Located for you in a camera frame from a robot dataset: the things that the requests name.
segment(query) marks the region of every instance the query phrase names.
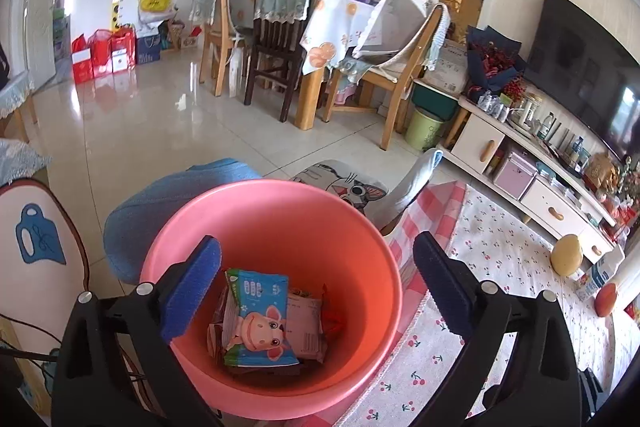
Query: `red packaging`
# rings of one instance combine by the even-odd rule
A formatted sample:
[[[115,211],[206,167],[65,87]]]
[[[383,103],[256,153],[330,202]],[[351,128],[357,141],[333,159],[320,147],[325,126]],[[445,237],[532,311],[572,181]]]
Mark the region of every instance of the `red packaging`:
[[[127,68],[136,65],[136,32],[131,27],[120,28],[111,36],[111,53],[127,51]]]
[[[74,81],[76,84],[81,84],[94,77],[91,50],[84,39],[84,34],[80,35],[71,44],[71,62],[73,64]]]
[[[94,65],[94,77],[99,78],[112,72],[111,68],[111,31],[96,30],[89,37],[91,61]]]

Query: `pink bucket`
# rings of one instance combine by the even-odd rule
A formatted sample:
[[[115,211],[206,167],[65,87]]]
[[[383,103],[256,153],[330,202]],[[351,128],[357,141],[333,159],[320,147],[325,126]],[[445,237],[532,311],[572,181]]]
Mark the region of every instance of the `pink bucket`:
[[[352,206],[318,188],[252,180],[214,188],[187,203],[151,246],[141,281],[156,282],[204,235],[222,245],[222,269],[172,349],[209,406],[262,420],[297,418],[338,403],[369,378],[394,339],[401,282],[380,232]],[[289,286],[322,295],[344,317],[321,367],[300,377],[230,375],[207,352],[207,325],[225,284],[223,270],[289,276]]]

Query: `pink storage box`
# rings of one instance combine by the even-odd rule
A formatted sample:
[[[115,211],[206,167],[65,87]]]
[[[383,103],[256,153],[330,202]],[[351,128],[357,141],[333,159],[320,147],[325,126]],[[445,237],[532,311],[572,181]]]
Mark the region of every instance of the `pink storage box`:
[[[494,174],[494,184],[519,200],[537,174],[538,169],[531,157],[511,146]]]

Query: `barcode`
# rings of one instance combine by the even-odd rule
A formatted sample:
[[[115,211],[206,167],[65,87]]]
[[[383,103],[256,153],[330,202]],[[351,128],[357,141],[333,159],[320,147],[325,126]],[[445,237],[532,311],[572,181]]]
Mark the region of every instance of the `barcode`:
[[[305,333],[304,350],[306,353],[318,352],[318,335],[314,333]]]

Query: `light green trash can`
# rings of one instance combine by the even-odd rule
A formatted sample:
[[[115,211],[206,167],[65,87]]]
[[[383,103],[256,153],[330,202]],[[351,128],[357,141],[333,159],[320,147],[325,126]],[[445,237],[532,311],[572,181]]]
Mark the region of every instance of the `light green trash can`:
[[[414,149],[429,149],[438,142],[438,131],[443,123],[429,111],[416,107],[404,139]]]

